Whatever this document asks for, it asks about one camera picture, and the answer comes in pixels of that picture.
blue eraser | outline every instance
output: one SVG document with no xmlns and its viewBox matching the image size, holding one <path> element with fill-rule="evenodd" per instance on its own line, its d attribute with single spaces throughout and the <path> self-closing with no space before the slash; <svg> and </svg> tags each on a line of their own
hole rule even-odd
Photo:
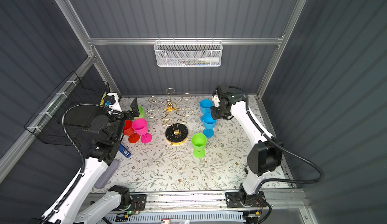
<svg viewBox="0 0 387 224">
<path fill-rule="evenodd" d="M 126 158 L 129 158 L 132 155 L 122 144 L 120 144 L 119 150 Z"/>
</svg>

white mesh basket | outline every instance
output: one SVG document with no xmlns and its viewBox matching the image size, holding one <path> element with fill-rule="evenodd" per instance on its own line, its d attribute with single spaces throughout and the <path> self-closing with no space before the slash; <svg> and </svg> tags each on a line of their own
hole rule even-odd
<svg viewBox="0 0 387 224">
<path fill-rule="evenodd" d="M 223 45 L 220 44 L 161 44 L 156 41 L 154 52 L 160 67 L 218 67 Z"/>
</svg>

floral table surface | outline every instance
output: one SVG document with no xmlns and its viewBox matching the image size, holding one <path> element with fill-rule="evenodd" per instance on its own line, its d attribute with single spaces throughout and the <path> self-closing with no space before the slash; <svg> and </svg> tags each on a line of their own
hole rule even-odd
<svg viewBox="0 0 387 224">
<path fill-rule="evenodd" d="M 178 101 L 181 96 L 172 97 Z M 165 102 L 167 97 L 160 97 Z M 162 126 L 162 114 L 147 119 L 149 133 L 153 139 L 148 144 L 138 141 L 128 142 L 124 136 L 122 144 L 132 153 L 130 158 L 120 152 L 116 159 L 120 164 L 112 178 L 103 189 L 93 188 L 92 193 L 107 192 L 113 185 L 130 188 L 132 192 L 183 191 L 183 190 L 229 190 L 239 188 L 245 179 L 246 156 L 251 149 L 250 141 L 239 122 L 218 120 L 214 128 L 215 135 L 207 139 L 206 155 L 197 159 L 193 155 L 191 137 L 203 132 L 200 121 L 202 116 L 199 103 L 209 96 L 192 96 L 190 100 L 180 101 L 178 107 L 190 107 L 193 114 L 185 121 L 189 130 L 188 139 L 181 145 L 171 145 L 165 138 L 166 126 Z M 122 98 L 123 110 L 130 109 L 133 98 Z M 149 103 L 147 97 L 139 97 L 138 104 L 144 111 L 162 109 L 159 102 Z M 254 96 L 249 96 L 249 106 L 264 125 Z M 272 172 L 270 178 L 285 178 L 281 166 Z M 283 182 L 268 182 L 262 188 L 288 188 Z"/>
</svg>

wire basket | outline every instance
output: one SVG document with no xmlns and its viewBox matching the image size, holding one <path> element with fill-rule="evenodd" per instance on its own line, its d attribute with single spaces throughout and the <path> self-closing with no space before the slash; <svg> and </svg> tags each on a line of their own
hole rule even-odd
<svg viewBox="0 0 387 224">
<path fill-rule="evenodd" d="M 100 104 L 107 93 L 109 93 L 109 84 L 107 82 L 76 78 L 75 81 L 71 81 L 65 91 L 57 93 L 59 96 L 47 110 L 40 113 L 38 110 L 35 114 L 38 117 L 35 120 L 31 118 L 24 128 L 34 134 L 42 143 L 72 146 L 62 128 L 63 114 L 70 107 L 80 103 Z M 80 147 L 82 143 L 91 145 L 91 137 L 88 136 L 87 130 L 96 113 L 95 108 L 89 108 L 85 110 L 86 117 L 82 118 L 79 123 L 65 122 L 67 131 Z"/>
<path fill-rule="evenodd" d="M 154 52 L 160 67 L 219 67 L 223 45 L 162 44 L 156 41 Z"/>
</svg>

black wire basket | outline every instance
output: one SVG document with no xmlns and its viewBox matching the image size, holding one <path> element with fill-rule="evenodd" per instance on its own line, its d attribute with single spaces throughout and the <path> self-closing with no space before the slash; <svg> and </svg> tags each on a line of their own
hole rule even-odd
<svg viewBox="0 0 387 224">
<path fill-rule="evenodd" d="M 57 93 L 56 100 L 43 112 L 41 112 L 42 107 L 40 107 L 24 128 L 34 134 L 42 143 L 72 146 L 61 124 L 65 111 L 80 103 L 100 104 L 103 97 L 109 92 L 107 82 L 77 77 L 70 82 L 70 85 L 63 92 Z M 83 116 L 78 118 L 77 122 L 68 122 L 68 115 L 74 109 L 66 115 L 66 129 L 80 147 L 84 144 L 91 145 L 91 138 L 88 136 L 87 130 L 98 110 L 96 107 L 84 108 L 82 110 Z"/>
</svg>

